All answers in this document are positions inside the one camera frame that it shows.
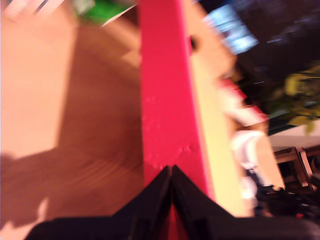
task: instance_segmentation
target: red paint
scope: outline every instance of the red paint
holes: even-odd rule
[[[145,184],[178,165],[207,193],[180,0],[139,0],[141,102]],[[169,239],[179,239],[170,214]]]

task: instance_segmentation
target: green object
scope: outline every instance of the green object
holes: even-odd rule
[[[104,24],[129,7],[111,0],[73,0],[73,6],[81,19]]]

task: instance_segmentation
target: black plastic piece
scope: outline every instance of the black plastic piece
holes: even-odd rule
[[[172,168],[173,203],[190,240],[315,240],[317,224],[293,217],[235,218],[208,198],[177,167]]]
[[[170,168],[113,216],[57,218],[36,225],[25,240],[154,240],[171,206]]]

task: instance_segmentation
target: green plant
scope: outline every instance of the green plant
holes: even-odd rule
[[[284,81],[284,88],[273,91],[269,102],[269,112],[285,109],[289,113],[282,116],[289,125],[305,125],[308,135],[315,129],[314,120],[320,118],[320,62],[308,70],[290,74]]]

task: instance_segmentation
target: wooden floor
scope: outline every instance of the wooden floor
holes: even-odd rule
[[[1,227],[34,222],[45,198],[46,219],[102,216],[143,189],[139,70],[121,60],[128,51],[102,28],[79,28],[58,146],[1,156]]]

